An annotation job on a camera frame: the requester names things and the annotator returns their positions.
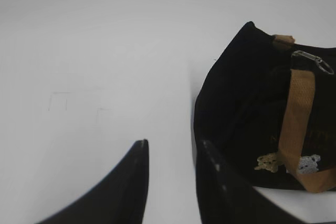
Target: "tan webbing strap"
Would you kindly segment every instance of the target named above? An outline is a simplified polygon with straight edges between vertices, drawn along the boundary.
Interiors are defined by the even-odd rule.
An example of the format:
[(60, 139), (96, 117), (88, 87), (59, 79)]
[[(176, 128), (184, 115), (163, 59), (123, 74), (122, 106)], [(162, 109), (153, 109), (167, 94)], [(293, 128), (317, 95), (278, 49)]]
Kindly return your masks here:
[(295, 39), (293, 38), (293, 36), (290, 36), (290, 35), (275, 34), (274, 36), (275, 38), (272, 44), (276, 49), (280, 51), (285, 51), (285, 50), (290, 49), (295, 42)]
[(320, 193), (336, 186), (336, 168), (311, 174), (298, 173), (314, 93), (314, 73), (291, 69), (288, 101), (280, 133), (278, 157), (284, 163), (288, 172), (307, 191)]

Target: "black plastic piece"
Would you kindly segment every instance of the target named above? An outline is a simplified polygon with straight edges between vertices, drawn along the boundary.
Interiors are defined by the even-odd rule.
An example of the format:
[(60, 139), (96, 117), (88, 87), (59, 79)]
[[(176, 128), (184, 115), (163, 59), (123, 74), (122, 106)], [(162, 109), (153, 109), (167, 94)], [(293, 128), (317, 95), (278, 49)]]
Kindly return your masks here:
[(210, 141), (197, 147), (196, 190), (203, 224), (302, 224), (246, 182)]
[(140, 224), (148, 184), (148, 141), (136, 141), (93, 189), (39, 224)]

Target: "metal clip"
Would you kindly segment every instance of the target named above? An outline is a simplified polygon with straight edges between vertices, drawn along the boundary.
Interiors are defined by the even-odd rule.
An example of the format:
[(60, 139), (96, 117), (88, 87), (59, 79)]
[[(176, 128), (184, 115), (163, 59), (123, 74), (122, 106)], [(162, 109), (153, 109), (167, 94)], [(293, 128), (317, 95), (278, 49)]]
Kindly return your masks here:
[(292, 57), (293, 56), (304, 56), (310, 60), (315, 61), (316, 66), (318, 66), (318, 68), (321, 69), (323, 72), (331, 75), (334, 74), (334, 70), (324, 60), (322, 60), (322, 58), (318, 56), (312, 55), (308, 52), (304, 52), (301, 50), (294, 51), (292, 53)]

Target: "white surface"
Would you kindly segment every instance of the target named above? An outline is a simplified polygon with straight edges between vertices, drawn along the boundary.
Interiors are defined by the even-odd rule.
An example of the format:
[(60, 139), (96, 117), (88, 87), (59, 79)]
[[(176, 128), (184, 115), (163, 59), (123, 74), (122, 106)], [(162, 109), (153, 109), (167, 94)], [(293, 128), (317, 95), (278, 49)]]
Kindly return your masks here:
[[(299, 44), (335, 47), (335, 0), (0, 4), (6, 224), (33, 223), (71, 203), (143, 138), (150, 143), (143, 223), (200, 223), (190, 115), (214, 59), (250, 20)], [(262, 192), (307, 222), (336, 221), (335, 193)]]

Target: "black object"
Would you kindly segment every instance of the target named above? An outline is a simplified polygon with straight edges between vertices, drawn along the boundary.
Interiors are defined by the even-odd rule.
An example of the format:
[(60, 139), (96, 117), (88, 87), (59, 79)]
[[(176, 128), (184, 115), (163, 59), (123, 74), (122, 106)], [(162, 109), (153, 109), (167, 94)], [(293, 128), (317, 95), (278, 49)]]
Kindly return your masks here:
[[(212, 66), (195, 102), (196, 147), (202, 140), (211, 141), (225, 160), (253, 186), (304, 190), (286, 173), (283, 165), (276, 173), (254, 168), (258, 165), (258, 157), (278, 149), (293, 63), (300, 69), (313, 71), (316, 78), (316, 95), (306, 137), (323, 143), (321, 151), (334, 153), (330, 150), (336, 148), (336, 128), (330, 122), (336, 113), (336, 90), (333, 88), (336, 76), (325, 74), (313, 61), (298, 59), (293, 62), (291, 54), (302, 50), (317, 55), (336, 70), (336, 48), (293, 44), (290, 49), (279, 50), (273, 45), (274, 39), (275, 36), (248, 22)], [(329, 133), (328, 140), (321, 132)], [(311, 155), (315, 149), (304, 146), (302, 153)], [(328, 160), (326, 168), (335, 163), (333, 158), (336, 158), (327, 153), (324, 156), (324, 160)]]
[(148, 141), (136, 141), (100, 183), (40, 224), (140, 224), (148, 183)]
[(197, 149), (197, 199), (203, 224), (304, 223), (241, 178), (210, 141)]

